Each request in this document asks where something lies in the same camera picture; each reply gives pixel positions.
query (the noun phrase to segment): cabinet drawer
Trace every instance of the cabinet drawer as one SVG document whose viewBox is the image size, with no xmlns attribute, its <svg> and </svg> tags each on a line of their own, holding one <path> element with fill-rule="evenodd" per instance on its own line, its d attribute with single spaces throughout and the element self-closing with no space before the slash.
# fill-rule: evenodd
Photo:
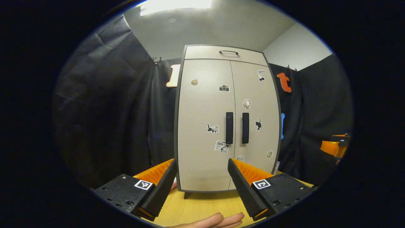
<svg viewBox="0 0 405 228">
<path fill-rule="evenodd" d="M 234 47 L 205 46 L 205 45 L 187 46 L 184 58 L 224 59 L 268 66 L 262 53 Z"/>
</svg>

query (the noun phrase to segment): human hand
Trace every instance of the human hand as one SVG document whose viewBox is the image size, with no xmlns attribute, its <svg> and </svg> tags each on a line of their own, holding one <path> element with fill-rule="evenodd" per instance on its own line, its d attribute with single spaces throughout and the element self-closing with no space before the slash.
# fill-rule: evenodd
<svg viewBox="0 0 405 228">
<path fill-rule="evenodd" d="M 216 213 L 206 219 L 177 226 L 167 226 L 166 228 L 232 228 L 242 224 L 244 217 L 242 212 L 226 218 L 221 213 Z"/>
</svg>

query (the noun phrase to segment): ceiling light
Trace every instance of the ceiling light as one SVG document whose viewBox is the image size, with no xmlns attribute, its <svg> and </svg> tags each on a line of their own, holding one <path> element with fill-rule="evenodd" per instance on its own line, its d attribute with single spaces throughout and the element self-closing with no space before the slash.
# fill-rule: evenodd
<svg viewBox="0 0 405 228">
<path fill-rule="evenodd" d="M 161 11 L 171 10 L 171 9 L 184 9 L 184 8 L 194 8 L 194 9 L 209 9 L 211 7 L 212 0 L 147 0 L 136 6 L 141 7 L 141 17 L 157 13 Z"/>
</svg>

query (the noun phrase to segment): cabinet handle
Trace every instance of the cabinet handle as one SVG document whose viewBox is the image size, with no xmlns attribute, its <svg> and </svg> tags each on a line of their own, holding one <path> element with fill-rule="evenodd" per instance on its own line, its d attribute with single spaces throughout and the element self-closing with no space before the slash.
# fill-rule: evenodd
<svg viewBox="0 0 405 228">
<path fill-rule="evenodd" d="M 220 53 L 222 54 L 222 52 L 233 52 L 233 53 L 235 53 L 235 54 L 239 55 L 239 53 L 238 53 L 238 52 L 234 52 L 234 51 L 226 51 L 226 50 L 221 50 L 221 51 L 220 51 Z"/>
<path fill-rule="evenodd" d="M 242 113 L 242 143 L 249 143 L 249 113 Z"/>
<path fill-rule="evenodd" d="M 233 112 L 226 113 L 226 144 L 233 144 Z"/>
</svg>

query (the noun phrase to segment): cabinet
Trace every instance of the cabinet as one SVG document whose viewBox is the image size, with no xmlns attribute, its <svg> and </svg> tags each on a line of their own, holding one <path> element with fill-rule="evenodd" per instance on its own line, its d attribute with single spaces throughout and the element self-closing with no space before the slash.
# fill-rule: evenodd
<svg viewBox="0 0 405 228">
<path fill-rule="evenodd" d="M 229 158 L 272 173 L 281 140 L 279 107 L 263 53 L 185 46 L 175 108 L 179 191 L 235 189 Z"/>
</svg>

